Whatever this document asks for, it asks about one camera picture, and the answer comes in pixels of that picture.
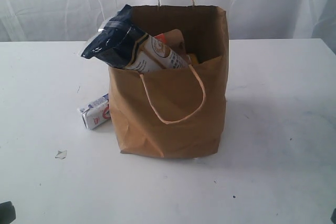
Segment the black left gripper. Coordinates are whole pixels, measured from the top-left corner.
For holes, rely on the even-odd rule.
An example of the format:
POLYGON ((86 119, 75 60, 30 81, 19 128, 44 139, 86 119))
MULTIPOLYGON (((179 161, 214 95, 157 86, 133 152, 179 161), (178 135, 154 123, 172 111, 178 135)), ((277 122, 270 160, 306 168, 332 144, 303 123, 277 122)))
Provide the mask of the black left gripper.
POLYGON ((0 224, 10 224, 16 219, 16 210, 11 201, 0 203, 0 224))

